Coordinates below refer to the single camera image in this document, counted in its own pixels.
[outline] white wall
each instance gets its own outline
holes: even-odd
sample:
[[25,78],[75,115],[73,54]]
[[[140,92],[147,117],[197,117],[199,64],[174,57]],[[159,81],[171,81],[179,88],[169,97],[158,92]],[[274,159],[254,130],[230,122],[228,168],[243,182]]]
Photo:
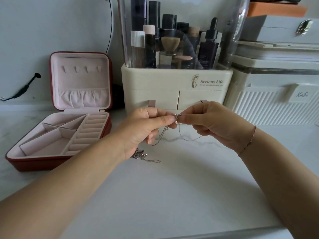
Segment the white wall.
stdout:
[[[209,13],[196,9],[191,12],[204,13],[208,26],[211,17],[227,1],[210,0],[213,11]],[[117,0],[112,3],[114,36],[108,54],[113,61],[114,82],[121,84],[121,29]],[[308,17],[319,18],[319,0],[301,3],[309,6]],[[165,7],[162,13],[183,12],[178,2]],[[186,19],[192,19],[189,13],[184,12]],[[34,81],[19,100],[50,100],[49,55],[55,51],[105,52],[109,17],[105,0],[0,0],[0,96],[13,95],[39,72],[43,78]]]

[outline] white ribbed panel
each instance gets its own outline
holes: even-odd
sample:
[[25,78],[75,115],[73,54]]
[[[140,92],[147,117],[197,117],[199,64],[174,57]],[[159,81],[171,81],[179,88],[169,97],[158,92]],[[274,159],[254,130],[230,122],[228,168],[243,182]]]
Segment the white ribbed panel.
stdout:
[[319,123],[319,92],[309,103],[287,103],[285,88],[245,88],[230,86],[225,106],[255,125]]

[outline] transparent dome lid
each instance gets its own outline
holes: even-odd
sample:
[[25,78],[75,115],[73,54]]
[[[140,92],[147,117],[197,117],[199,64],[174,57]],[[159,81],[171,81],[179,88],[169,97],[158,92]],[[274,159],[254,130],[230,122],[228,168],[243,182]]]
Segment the transparent dome lid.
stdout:
[[129,68],[229,69],[249,0],[118,0]]

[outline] red bracelet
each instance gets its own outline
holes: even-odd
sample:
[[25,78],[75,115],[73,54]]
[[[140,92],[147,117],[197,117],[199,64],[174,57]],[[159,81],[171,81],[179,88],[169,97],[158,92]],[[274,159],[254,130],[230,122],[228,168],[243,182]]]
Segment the red bracelet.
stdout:
[[254,136],[255,136],[255,133],[256,133],[256,129],[257,129],[257,126],[255,126],[255,128],[254,128],[254,133],[253,133],[253,136],[252,136],[250,142],[249,142],[249,143],[247,144],[247,146],[241,151],[241,153],[239,153],[238,157],[240,157],[240,155],[246,150],[246,148],[248,148],[248,146],[249,146],[250,144],[252,144],[253,139],[254,139]]

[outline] forearm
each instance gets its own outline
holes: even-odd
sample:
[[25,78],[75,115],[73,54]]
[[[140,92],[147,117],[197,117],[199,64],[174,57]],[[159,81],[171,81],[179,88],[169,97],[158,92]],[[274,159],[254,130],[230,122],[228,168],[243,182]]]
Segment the forearm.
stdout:
[[58,238],[120,163],[121,149],[116,138],[105,137],[0,202],[1,236]]
[[259,129],[241,158],[293,236],[317,238],[319,178]]

